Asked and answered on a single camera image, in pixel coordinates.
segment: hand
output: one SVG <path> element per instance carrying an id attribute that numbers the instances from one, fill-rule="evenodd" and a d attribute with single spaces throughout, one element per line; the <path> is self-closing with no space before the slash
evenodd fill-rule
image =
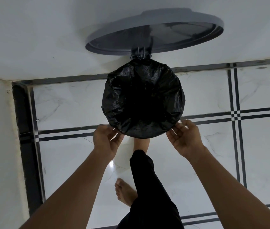
<path id="1" fill-rule="evenodd" d="M 166 134 L 179 154 L 188 160 L 205 151 L 199 128 L 191 120 L 183 120 L 182 124 L 176 123 Z"/>
<path id="2" fill-rule="evenodd" d="M 110 126 L 99 125 L 95 130 L 93 137 L 95 144 L 94 151 L 99 153 L 102 158 L 105 158 L 107 162 L 110 162 L 114 159 L 123 138 L 124 135 L 116 128 L 114 129 Z"/>

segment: plastic bag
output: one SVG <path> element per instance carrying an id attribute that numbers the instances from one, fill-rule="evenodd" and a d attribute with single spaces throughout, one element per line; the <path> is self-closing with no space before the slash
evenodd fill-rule
<path id="1" fill-rule="evenodd" d="M 133 59 L 108 74 L 102 111 L 112 127 L 135 138 L 152 138 L 180 119 L 185 96 L 178 77 L 152 59 Z"/>

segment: white tile floor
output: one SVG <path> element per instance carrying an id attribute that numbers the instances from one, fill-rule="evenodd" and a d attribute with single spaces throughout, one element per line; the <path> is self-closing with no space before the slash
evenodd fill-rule
<path id="1" fill-rule="evenodd" d="M 270 204 L 270 115 L 265 116 L 270 114 L 270 109 L 243 111 L 270 108 L 270 65 L 265 67 L 267 68 L 237 69 L 240 109 L 236 98 L 233 98 L 236 90 L 234 86 L 230 100 L 226 71 L 202 71 L 178 75 L 186 98 L 183 116 L 229 112 L 227 115 L 208 115 L 206 118 L 193 121 L 209 121 L 198 125 L 203 143 L 234 177 L 240 177 L 241 183 L 255 196 L 263 203 Z M 233 69 L 231 74 L 234 85 Z M 38 130 L 106 124 L 107 120 L 101 110 L 104 84 L 105 80 L 92 80 L 34 87 Z M 241 111 L 241 116 L 238 117 L 242 120 L 234 122 L 233 128 L 230 111 L 237 110 L 238 113 Z M 93 131 L 90 129 L 50 133 L 39 137 L 41 139 Z M 93 149 L 92 136 L 56 138 L 40 141 L 39 144 L 47 198 L 88 156 Z M 132 139 L 125 137 L 114 161 L 108 165 L 87 228 L 117 225 L 129 211 L 127 206 L 117 200 L 114 183 L 117 177 L 121 177 L 135 187 L 129 165 L 132 147 Z M 151 139 L 148 155 L 154 161 L 155 172 L 177 205 L 181 216 L 214 212 L 194 170 L 187 160 L 174 150 L 166 135 Z M 210 218 L 217 216 L 187 219 L 183 222 Z M 222 228 L 219 221 L 185 226 L 185 228 L 197 227 Z"/>

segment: forearm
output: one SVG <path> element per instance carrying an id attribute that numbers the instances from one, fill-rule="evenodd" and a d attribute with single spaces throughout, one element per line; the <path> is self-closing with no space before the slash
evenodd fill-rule
<path id="1" fill-rule="evenodd" d="M 107 163 L 91 152 L 21 228 L 86 228 Z"/>
<path id="2" fill-rule="evenodd" d="M 228 228 L 270 228 L 270 210 L 204 148 L 189 159 L 221 223 Z"/>

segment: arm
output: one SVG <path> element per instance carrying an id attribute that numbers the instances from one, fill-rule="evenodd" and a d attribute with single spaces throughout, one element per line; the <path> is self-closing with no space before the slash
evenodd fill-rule
<path id="1" fill-rule="evenodd" d="M 105 168 L 124 137 L 111 140 L 116 133 L 105 125 L 95 130 L 94 150 L 21 229 L 86 228 Z"/>
<path id="2" fill-rule="evenodd" d="M 203 145 L 198 127 L 185 120 L 172 129 L 167 132 L 169 141 L 194 168 L 223 227 L 270 228 L 270 209 L 213 157 Z"/>

